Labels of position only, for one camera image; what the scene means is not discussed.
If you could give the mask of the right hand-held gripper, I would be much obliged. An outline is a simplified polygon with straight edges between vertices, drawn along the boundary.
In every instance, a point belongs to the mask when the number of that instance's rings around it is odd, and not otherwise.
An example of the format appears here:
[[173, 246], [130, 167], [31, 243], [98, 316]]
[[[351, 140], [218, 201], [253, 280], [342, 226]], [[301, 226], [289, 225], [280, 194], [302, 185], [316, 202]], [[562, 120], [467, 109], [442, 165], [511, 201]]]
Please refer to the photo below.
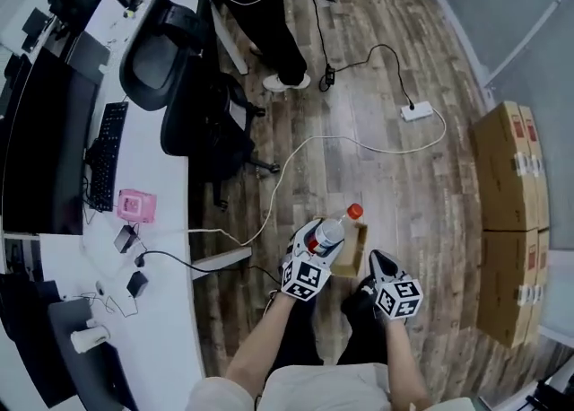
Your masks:
[[376, 306], [384, 320], [408, 319], [414, 317], [422, 306], [423, 293], [418, 279], [409, 279], [409, 274], [399, 266], [396, 259], [380, 249], [369, 255], [370, 272], [373, 278], [383, 283], [377, 286]]

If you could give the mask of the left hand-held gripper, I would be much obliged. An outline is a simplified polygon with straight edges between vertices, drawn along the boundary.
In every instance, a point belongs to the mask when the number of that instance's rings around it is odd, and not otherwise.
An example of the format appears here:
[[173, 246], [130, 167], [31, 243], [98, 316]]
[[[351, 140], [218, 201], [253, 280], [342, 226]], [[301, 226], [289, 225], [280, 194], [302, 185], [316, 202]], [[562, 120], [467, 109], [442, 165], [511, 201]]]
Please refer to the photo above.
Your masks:
[[300, 227], [292, 235], [283, 258], [281, 292], [301, 301], [310, 301], [323, 289], [331, 276], [330, 266], [344, 247], [344, 240], [341, 240], [313, 255], [305, 239], [321, 222], [321, 219], [314, 219]]

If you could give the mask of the red-capped plastic bottle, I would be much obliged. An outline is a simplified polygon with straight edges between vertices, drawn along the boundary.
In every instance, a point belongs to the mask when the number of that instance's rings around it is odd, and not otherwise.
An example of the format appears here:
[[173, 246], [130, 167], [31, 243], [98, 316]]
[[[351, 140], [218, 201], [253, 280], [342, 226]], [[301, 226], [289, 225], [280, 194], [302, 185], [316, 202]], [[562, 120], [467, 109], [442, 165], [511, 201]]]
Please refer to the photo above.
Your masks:
[[345, 210], [321, 219], [305, 239], [307, 249], [319, 256], [325, 256], [344, 240], [354, 239], [358, 234], [358, 220], [362, 216], [362, 206], [352, 203]]

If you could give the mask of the small cardboard box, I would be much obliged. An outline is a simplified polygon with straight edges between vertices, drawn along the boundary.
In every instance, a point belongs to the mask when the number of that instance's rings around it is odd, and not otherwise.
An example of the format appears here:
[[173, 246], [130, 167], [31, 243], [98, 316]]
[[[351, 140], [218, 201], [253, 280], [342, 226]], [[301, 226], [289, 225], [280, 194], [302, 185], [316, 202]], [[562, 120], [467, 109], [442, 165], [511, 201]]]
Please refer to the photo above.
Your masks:
[[360, 273], [368, 227], [358, 220], [358, 234], [354, 239], [344, 241], [344, 247], [336, 261], [330, 266], [331, 274], [337, 277], [354, 278]]

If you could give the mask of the person's left forearm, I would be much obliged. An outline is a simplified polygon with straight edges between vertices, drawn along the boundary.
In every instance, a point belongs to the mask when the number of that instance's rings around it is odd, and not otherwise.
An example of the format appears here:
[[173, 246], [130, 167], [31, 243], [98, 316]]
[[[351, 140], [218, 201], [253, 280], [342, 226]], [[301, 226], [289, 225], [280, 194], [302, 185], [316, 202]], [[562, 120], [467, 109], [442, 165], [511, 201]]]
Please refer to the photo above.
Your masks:
[[279, 352], [295, 300], [283, 293], [274, 297], [268, 311], [233, 356], [225, 378], [255, 398], [265, 386]]

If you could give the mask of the person's right forearm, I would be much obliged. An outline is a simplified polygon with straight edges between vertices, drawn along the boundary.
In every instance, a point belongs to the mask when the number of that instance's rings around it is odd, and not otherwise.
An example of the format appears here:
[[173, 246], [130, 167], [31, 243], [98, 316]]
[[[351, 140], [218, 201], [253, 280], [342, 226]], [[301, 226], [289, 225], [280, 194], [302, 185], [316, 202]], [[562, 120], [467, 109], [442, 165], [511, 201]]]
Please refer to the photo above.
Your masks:
[[393, 411], [425, 411], [431, 400], [402, 320], [385, 322], [390, 403]]

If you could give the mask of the person's right shoe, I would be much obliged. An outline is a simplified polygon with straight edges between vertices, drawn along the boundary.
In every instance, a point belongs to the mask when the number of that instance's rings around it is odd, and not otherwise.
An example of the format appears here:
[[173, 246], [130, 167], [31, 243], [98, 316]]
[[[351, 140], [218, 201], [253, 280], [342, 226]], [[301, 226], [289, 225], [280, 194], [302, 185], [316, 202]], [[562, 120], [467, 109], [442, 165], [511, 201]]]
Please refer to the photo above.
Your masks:
[[377, 290], [375, 278], [371, 275], [363, 278], [356, 286], [355, 290], [341, 304], [341, 311], [344, 315], [373, 310], [375, 306]]

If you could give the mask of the person's black trousers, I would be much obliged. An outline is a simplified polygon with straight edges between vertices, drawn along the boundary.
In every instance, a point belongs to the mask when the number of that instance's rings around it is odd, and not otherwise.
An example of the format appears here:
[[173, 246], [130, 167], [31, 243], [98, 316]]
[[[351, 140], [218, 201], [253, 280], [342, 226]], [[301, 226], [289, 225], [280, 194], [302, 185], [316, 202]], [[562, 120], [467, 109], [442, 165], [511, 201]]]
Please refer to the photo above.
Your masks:
[[[295, 302], [284, 331], [279, 352], [272, 371], [280, 368], [303, 365], [322, 366], [324, 361], [317, 352], [315, 331], [312, 325], [316, 301], [314, 299]], [[387, 363], [387, 341], [382, 321], [373, 310], [353, 313], [347, 318], [351, 337], [337, 363], [363, 364]]]

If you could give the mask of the white power strip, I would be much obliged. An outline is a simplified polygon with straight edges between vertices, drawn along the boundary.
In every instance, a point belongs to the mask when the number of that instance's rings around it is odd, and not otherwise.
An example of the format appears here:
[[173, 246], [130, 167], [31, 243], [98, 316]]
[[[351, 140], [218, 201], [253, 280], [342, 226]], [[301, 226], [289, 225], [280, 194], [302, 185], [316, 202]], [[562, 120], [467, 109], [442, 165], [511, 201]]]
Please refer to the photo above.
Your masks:
[[405, 122], [431, 117], [434, 114], [434, 108], [428, 101], [417, 102], [411, 105], [403, 106], [400, 109], [400, 115]]

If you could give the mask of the black mesh office chair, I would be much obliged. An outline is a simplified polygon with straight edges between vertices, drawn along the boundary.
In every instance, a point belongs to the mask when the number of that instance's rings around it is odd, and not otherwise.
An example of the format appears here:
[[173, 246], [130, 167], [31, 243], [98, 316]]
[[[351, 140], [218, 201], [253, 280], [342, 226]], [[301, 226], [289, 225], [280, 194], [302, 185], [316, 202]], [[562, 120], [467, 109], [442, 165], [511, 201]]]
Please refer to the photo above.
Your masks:
[[222, 182], [245, 164], [280, 171], [258, 160], [250, 135], [265, 110], [251, 103], [239, 82], [220, 69], [210, 0], [191, 9], [152, 0], [119, 68], [127, 97], [146, 111], [161, 110], [161, 147], [186, 157], [196, 177], [213, 186], [221, 209]]

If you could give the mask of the black power adapter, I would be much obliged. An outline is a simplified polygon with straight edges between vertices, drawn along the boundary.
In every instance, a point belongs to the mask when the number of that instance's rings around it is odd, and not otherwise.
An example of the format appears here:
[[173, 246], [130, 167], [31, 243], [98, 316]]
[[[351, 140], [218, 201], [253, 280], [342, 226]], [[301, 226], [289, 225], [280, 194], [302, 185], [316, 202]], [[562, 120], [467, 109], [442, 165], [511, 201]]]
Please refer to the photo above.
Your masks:
[[141, 271], [136, 271], [131, 275], [126, 289], [131, 297], [136, 299], [143, 293], [148, 283], [149, 281], [145, 275]]
[[125, 224], [114, 239], [114, 246], [118, 253], [125, 254], [138, 241], [138, 235], [133, 226]]

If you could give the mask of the white table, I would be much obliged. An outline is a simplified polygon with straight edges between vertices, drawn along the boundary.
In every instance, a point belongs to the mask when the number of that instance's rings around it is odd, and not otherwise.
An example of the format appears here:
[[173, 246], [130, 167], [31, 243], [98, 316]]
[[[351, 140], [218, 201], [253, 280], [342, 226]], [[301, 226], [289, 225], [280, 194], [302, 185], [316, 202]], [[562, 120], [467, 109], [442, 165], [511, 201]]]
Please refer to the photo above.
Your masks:
[[[100, 68], [99, 86], [84, 150], [83, 231], [79, 235], [6, 232], [0, 199], [0, 248], [5, 240], [21, 240], [39, 248], [39, 271], [24, 276], [32, 282], [53, 281], [60, 302], [85, 299], [95, 320], [111, 334], [124, 374], [139, 411], [185, 411], [192, 388], [204, 377], [198, 338], [193, 282], [223, 264], [246, 258], [247, 248], [190, 261], [188, 185], [196, 169], [188, 159], [166, 154], [161, 147], [161, 110], [146, 111], [131, 101], [119, 79], [122, 58], [152, 0], [144, 0], [132, 17], [116, 0], [101, 0], [87, 24], [93, 38], [110, 50]], [[171, 0], [191, 9], [198, 0]], [[86, 152], [100, 130], [105, 105], [127, 101], [111, 212], [95, 210], [89, 202], [91, 169]], [[4, 151], [12, 128], [12, 114], [0, 130]], [[134, 223], [117, 216], [122, 189], [157, 196], [153, 223]], [[125, 254], [114, 239], [123, 225], [134, 227], [138, 241]], [[131, 275], [141, 271], [149, 283], [136, 299], [126, 289]], [[105, 295], [95, 283], [101, 281]]]

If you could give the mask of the black keyboard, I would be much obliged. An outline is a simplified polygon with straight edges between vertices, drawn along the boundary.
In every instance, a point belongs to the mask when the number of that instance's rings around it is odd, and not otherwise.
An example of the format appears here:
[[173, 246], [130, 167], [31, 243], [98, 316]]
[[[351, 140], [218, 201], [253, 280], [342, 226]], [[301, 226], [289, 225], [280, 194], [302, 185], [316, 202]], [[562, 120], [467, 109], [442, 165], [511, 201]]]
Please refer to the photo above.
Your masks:
[[127, 108], [127, 101], [105, 105], [99, 133], [86, 152], [85, 161], [91, 169], [88, 199], [100, 212], [111, 212], [114, 207], [117, 160]]

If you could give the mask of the white lidded drink cup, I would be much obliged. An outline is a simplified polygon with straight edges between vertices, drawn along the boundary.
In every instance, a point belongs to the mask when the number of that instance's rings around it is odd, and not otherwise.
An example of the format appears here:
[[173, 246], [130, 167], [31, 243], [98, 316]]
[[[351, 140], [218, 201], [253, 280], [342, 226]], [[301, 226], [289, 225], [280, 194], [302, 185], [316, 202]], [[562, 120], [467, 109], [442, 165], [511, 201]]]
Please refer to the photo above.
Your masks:
[[110, 333], [108, 329], [102, 325], [74, 331], [70, 335], [73, 348], [78, 354], [85, 354], [94, 347], [106, 343], [109, 339]]

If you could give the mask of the black computer monitor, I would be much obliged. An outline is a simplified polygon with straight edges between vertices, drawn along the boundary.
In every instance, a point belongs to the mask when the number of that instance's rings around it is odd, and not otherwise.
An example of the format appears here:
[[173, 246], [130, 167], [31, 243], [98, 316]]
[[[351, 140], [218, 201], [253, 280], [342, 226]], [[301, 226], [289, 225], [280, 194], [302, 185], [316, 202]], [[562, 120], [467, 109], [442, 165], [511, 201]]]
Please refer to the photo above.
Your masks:
[[106, 343], [85, 354], [78, 354], [73, 348], [70, 340], [72, 332], [104, 326], [93, 318], [87, 300], [53, 303], [48, 306], [48, 316], [76, 395], [85, 410], [139, 411], [117, 349], [110, 343], [111, 334]]
[[76, 394], [48, 316], [48, 306], [60, 301], [53, 281], [0, 274], [0, 320], [49, 408]]
[[11, 54], [4, 68], [4, 88], [0, 93], [0, 122], [10, 119], [22, 96], [32, 63], [26, 54]]
[[17, 100], [2, 193], [6, 232], [83, 231], [84, 150], [99, 86], [43, 48]]

